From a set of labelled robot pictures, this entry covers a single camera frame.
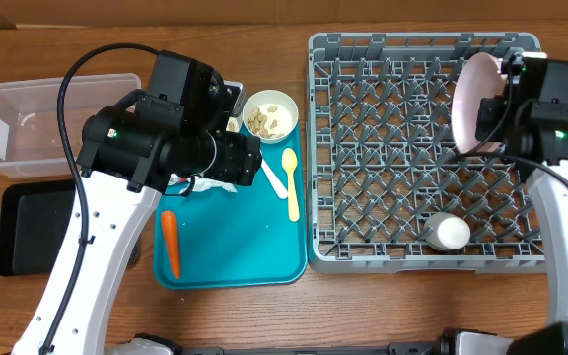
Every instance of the pink plate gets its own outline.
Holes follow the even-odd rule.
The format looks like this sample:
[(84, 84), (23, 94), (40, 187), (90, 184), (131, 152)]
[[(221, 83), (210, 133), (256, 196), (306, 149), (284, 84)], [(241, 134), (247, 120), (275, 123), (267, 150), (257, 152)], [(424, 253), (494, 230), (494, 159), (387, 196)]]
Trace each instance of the pink plate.
[[(465, 64), (453, 94), (451, 127), (460, 153), (466, 153), (479, 143), (474, 138), (477, 113), (483, 98), (503, 94), (506, 75), (499, 70), (498, 59), (490, 54), (477, 53)], [(485, 144), (479, 151), (492, 152), (501, 143)]]

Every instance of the white bowl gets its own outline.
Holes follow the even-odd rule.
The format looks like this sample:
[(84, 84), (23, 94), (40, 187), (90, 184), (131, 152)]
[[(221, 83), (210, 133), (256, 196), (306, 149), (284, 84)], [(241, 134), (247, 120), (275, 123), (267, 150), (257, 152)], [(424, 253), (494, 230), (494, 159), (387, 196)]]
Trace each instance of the white bowl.
[[(275, 105), (282, 105), (282, 107), (286, 108), (286, 110), (288, 110), (288, 112), (291, 114), (291, 129), (284, 133), (284, 136), (279, 137), (279, 138), (262, 138), (258, 135), (253, 134), (253, 132), (251, 132), (251, 130), (249, 129), (249, 114), (256, 108), (260, 107), (261, 105), (265, 105), (265, 104), (275, 104)], [(293, 131), (293, 129), (295, 129), (295, 126), (297, 125), (297, 121), (299, 120), (300, 117), (300, 113), (297, 110), (297, 105), (295, 104), (295, 102), (293, 101), (293, 99), (291, 99), (291, 97), (289, 97), (288, 95), (279, 92), (277, 90), (264, 90), (258, 93), (253, 94), (250, 98), (248, 98), (247, 102), (245, 103), (245, 106), (243, 107), (243, 114), (242, 114), (242, 118), (243, 118), (243, 125), (245, 126), (245, 128), (247, 129), (247, 131), (260, 139), (260, 141), (262, 141), (263, 143), (266, 144), (274, 144), (274, 143), (279, 143), (281, 141), (283, 141), (284, 139), (286, 139), (286, 137), (289, 136), (289, 134), (291, 134), (291, 132)]]

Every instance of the wooden surface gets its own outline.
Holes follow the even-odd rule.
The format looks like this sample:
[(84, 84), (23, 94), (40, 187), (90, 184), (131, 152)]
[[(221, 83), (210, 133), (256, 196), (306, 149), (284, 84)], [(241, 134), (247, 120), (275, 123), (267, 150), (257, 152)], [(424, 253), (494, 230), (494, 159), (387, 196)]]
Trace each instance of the wooden surface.
[[(62, 76), (88, 50), (132, 41), (205, 61), (224, 78), (245, 83), (250, 94), (284, 91), (305, 112), (308, 38), (324, 31), (527, 31), (551, 57), (568, 58), (568, 21), (0, 31), (0, 82)], [(133, 72), (146, 85), (153, 59), (121, 50), (93, 59), (80, 74)], [(0, 200), (18, 182), (0, 176)], [(544, 275), (331, 275), (308, 269), (287, 286), (173, 292), (153, 276), (150, 221), (143, 236), (142, 257), (126, 272), (113, 306), (109, 344), (146, 331), (186, 346), (382, 346), (434, 339), (446, 326), (517, 337), (546, 319)], [(46, 275), (0, 277), (0, 352), (22, 334), (46, 281)]]

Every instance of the white cup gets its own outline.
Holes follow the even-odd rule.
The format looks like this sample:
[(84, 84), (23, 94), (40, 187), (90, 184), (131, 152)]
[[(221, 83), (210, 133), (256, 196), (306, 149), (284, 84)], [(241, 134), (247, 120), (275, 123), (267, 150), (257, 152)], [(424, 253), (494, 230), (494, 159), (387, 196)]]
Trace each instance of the white cup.
[(451, 213), (439, 212), (429, 217), (424, 229), (431, 227), (426, 243), (433, 249), (448, 251), (463, 248), (470, 240), (470, 227), (462, 218)]

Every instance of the clear plastic bin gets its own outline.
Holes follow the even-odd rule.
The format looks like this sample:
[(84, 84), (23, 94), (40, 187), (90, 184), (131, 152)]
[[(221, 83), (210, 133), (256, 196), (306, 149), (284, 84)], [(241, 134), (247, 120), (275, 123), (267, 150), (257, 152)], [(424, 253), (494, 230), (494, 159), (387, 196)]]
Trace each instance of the clear plastic bin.
[[(62, 78), (0, 83), (0, 173), (11, 178), (69, 174), (56, 96)], [(65, 124), (75, 155), (89, 117), (141, 88), (135, 74), (74, 77), (65, 97)]]

